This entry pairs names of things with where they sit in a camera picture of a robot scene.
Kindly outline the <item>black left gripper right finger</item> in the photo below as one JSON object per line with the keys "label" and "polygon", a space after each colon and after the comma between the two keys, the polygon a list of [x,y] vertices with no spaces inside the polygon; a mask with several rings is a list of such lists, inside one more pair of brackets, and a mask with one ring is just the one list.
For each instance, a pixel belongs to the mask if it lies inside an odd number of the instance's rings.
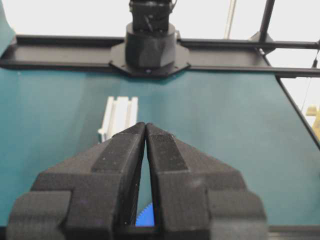
{"label": "black left gripper right finger", "polygon": [[166,240],[266,240],[261,199],[241,172],[146,125],[155,224]]}

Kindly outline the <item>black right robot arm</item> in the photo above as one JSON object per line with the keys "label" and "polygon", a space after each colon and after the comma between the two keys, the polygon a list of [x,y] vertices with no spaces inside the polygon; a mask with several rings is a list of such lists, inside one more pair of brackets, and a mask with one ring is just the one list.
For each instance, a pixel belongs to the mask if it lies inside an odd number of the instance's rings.
{"label": "black right robot arm", "polygon": [[173,0],[131,0],[132,22],[124,42],[111,48],[110,65],[132,77],[164,78],[190,67],[190,52],[178,44],[169,22]]}

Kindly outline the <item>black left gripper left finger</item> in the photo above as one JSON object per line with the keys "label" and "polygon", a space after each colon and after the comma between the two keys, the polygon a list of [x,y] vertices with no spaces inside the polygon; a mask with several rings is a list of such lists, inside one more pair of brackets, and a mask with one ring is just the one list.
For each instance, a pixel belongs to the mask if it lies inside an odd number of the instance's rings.
{"label": "black left gripper left finger", "polygon": [[145,124],[38,174],[11,209],[9,240],[111,240],[135,221]]}

